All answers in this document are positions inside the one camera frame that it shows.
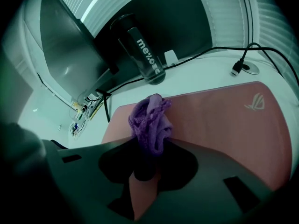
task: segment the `mouse pad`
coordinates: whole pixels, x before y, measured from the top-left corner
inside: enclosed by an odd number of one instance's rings
[[[288,128],[270,89],[261,82],[164,97],[173,124],[171,138],[225,153],[271,190],[290,179],[292,147]],[[128,116],[136,104],[119,107],[102,143],[131,136]]]

